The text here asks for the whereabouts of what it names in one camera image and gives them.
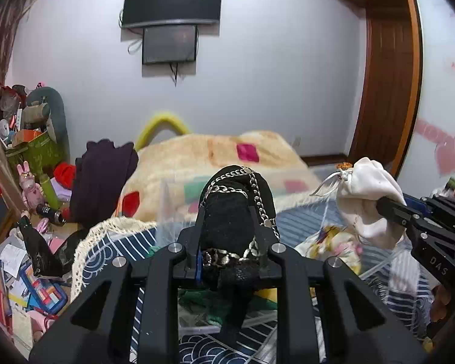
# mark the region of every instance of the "fluffy blanket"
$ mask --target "fluffy blanket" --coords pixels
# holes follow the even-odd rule
[[[205,183],[232,164],[262,174],[274,197],[293,193],[306,197],[319,184],[293,148],[270,131],[239,137],[188,134],[145,147],[138,157],[138,167],[123,187],[115,216],[146,222],[162,221],[176,212],[182,216],[197,213]]]

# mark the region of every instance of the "blue patterned cloth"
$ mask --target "blue patterned cloth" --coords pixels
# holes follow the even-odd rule
[[[319,231],[324,219],[324,225],[332,224],[343,226],[342,220],[334,200],[320,202],[296,207],[280,212],[277,215],[277,226],[281,241],[290,247],[295,247],[307,237]],[[116,256],[124,256],[129,261],[136,261],[146,257],[148,249],[156,245],[157,229],[143,231],[131,236],[106,235],[88,253],[86,265],[83,270],[83,288],[98,275],[103,267],[110,264]],[[362,271],[372,268],[385,260],[391,251],[377,249],[365,245],[361,256]],[[433,296],[428,287],[428,281],[421,275],[417,279],[417,291],[413,294],[394,291],[391,288],[392,276],[397,268],[398,278],[404,277],[408,267],[392,266],[389,263],[374,274],[374,277],[382,283],[382,289],[386,291],[383,299],[389,309],[413,332],[418,338],[423,338],[426,333],[426,324],[429,321],[430,305]],[[143,304],[143,289],[137,301],[137,313],[131,337],[130,361],[136,362],[136,351],[138,348],[138,335],[140,329],[140,318]],[[215,339],[212,335],[185,335],[179,340],[180,362],[188,364],[222,364],[264,362],[254,357],[258,350],[267,341],[270,334],[276,329],[277,321],[269,321],[253,327],[243,328],[238,337],[236,349],[231,349]]]

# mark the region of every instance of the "dark purple clothing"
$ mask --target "dark purple clothing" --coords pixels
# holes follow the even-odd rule
[[[86,153],[76,159],[76,178],[69,205],[72,221],[91,228],[110,218],[137,164],[138,155],[132,142],[119,148],[107,139],[88,142]]]

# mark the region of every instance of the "pink rabbit figurine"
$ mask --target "pink rabbit figurine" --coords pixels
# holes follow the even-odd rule
[[[20,164],[17,164],[17,171],[20,174],[19,182],[22,188],[22,201],[27,209],[35,212],[37,205],[46,203],[42,187],[35,183],[34,175],[30,172],[27,161],[24,161],[23,169]]]

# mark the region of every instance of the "drawstring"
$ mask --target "drawstring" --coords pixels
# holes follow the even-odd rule
[[[342,170],[342,169],[339,168],[339,170],[337,172],[334,172],[334,173],[330,174],[329,176],[327,176],[324,179],[324,181],[319,185],[319,187],[317,187],[316,190],[313,193],[311,193],[310,195],[311,196],[315,195],[316,197],[325,197],[326,195],[329,195],[333,191],[337,190],[337,188],[339,187],[339,184],[341,183],[341,181],[345,182],[345,181],[347,181],[349,179],[349,175],[352,173],[352,170],[353,170],[353,168],[348,168],[347,170]],[[338,177],[339,179],[330,183],[329,191],[326,192],[326,193],[323,193],[323,194],[317,194],[318,191],[321,189],[321,187],[323,185],[325,185],[326,182],[328,182],[331,179],[333,179],[334,177]]]
[[[327,217],[327,210],[329,209],[329,200],[330,200],[330,197],[327,196],[327,199],[325,200],[325,210],[324,210],[324,217],[322,218],[322,221],[320,223],[320,228],[319,230],[316,232],[316,234],[318,234],[318,236],[320,236],[320,233],[322,232],[322,228],[324,228],[324,223],[325,223],[325,219]]]

